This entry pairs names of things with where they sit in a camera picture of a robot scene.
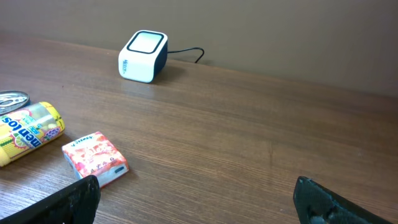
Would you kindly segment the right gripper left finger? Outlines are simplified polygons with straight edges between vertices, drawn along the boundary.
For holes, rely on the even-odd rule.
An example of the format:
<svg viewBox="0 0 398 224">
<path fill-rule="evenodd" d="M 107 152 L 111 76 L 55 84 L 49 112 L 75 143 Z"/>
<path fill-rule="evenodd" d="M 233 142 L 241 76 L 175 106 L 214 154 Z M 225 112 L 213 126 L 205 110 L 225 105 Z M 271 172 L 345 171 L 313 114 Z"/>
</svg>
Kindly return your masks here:
<svg viewBox="0 0 398 224">
<path fill-rule="evenodd" d="M 94 175 L 84 177 L 43 200 L 1 220 L 9 224 L 93 223 L 101 190 Z"/>
</svg>

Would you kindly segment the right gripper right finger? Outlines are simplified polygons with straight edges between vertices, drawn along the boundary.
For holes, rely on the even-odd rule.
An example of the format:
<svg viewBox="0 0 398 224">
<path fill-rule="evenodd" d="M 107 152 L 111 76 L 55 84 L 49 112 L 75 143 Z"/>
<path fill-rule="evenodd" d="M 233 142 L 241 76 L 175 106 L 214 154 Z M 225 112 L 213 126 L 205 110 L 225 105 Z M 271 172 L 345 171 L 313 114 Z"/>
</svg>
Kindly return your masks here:
<svg viewBox="0 0 398 224">
<path fill-rule="evenodd" d="M 296 181 L 293 201 L 301 224 L 391 224 L 305 176 Z"/>
</svg>

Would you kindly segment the red tissue pack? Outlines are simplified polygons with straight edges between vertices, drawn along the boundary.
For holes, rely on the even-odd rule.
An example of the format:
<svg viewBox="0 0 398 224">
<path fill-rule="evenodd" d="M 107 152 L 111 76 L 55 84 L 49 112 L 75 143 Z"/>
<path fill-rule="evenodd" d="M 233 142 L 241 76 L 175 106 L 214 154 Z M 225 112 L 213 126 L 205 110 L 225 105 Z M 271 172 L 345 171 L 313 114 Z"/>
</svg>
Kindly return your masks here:
<svg viewBox="0 0 398 224">
<path fill-rule="evenodd" d="M 62 146 L 62 152 L 78 179 L 94 175 L 100 187 L 129 171 L 127 159 L 99 131 Z"/>
</svg>

